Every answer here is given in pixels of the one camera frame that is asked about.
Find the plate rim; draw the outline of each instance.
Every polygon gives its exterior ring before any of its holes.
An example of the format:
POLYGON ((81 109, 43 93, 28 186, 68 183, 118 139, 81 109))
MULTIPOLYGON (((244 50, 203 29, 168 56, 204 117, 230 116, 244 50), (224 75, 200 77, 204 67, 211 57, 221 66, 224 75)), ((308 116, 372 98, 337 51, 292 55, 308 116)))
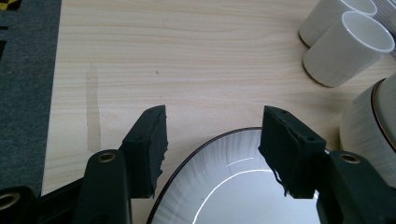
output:
POLYGON ((163 186, 163 189, 161 190, 161 193, 158 195, 157 200, 155 201, 155 204, 152 206, 151 211, 149 213, 148 216, 148 221, 147 224, 151 224, 155 213, 157 212, 157 209, 161 203, 161 201, 163 200, 163 196, 165 195, 166 191, 168 191, 169 187, 171 186, 172 182, 175 180, 176 176, 180 173, 180 171, 183 169, 183 167, 187 164, 187 162, 189 162, 196 154, 198 154, 198 152, 200 152, 202 149, 204 149, 205 147, 207 147, 208 145, 210 145, 211 143, 219 140, 220 138, 233 134, 233 133, 241 133, 241 132, 245 132, 245 131, 254 131, 254 130, 261 130, 262 127, 248 127, 248 128, 241 128, 241 129, 236 129, 236 130, 232 130, 229 131, 227 133, 223 133, 221 135, 218 135, 212 139, 210 139, 209 141, 203 143, 200 147, 198 147, 197 149, 195 149, 187 158, 186 160, 184 160, 177 168, 176 170, 172 173, 172 175, 169 177, 169 179, 166 181, 165 185, 163 186))

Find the white ceramic bowl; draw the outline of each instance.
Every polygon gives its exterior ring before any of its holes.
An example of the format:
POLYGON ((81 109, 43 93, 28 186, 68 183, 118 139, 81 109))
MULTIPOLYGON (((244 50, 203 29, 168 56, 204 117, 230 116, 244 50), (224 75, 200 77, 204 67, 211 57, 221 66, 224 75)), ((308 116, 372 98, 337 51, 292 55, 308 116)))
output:
POLYGON ((396 134, 395 77, 386 81, 385 88, 385 82, 379 81, 346 108, 340 123, 340 139, 343 150, 365 157, 396 188, 396 150, 392 142, 396 134), (386 123, 392 128, 385 130, 386 123))
POLYGON ((376 96, 378 115, 390 140, 396 143, 396 74, 382 82, 376 96))
POLYGON ((175 171, 148 223, 319 223, 316 199, 284 197, 260 154, 261 128, 226 133, 175 171))

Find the ceramic mug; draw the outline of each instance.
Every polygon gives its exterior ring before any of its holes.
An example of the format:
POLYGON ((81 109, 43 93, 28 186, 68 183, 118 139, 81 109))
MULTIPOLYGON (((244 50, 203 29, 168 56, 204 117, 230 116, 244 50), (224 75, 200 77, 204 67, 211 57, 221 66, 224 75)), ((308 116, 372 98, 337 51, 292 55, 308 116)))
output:
POLYGON ((373 17, 377 8, 372 0, 320 0, 300 27, 301 39, 311 47, 347 11, 373 17))
POLYGON ((317 82, 337 87, 395 48, 393 37, 378 21, 345 12, 304 56, 304 67, 317 82))

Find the wooden table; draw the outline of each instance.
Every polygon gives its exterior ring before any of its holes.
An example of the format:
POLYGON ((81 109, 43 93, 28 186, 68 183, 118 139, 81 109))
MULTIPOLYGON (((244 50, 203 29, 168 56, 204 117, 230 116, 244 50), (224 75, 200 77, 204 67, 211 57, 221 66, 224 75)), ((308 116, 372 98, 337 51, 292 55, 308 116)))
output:
MULTIPOLYGON (((318 0, 63 0, 44 193, 118 148, 141 113, 166 105, 169 150, 156 195, 198 146, 284 108, 339 148, 343 109, 396 71, 391 57, 338 88, 304 70, 299 26, 318 0)), ((153 199, 133 200, 145 223, 153 199)))

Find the gray carpet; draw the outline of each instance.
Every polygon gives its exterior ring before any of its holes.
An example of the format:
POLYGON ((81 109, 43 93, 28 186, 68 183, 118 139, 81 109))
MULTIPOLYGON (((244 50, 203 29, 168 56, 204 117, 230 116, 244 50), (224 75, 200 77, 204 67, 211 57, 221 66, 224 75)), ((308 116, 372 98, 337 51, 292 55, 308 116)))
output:
POLYGON ((41 191, 61 4, 0 10, 0 189, 41 191))

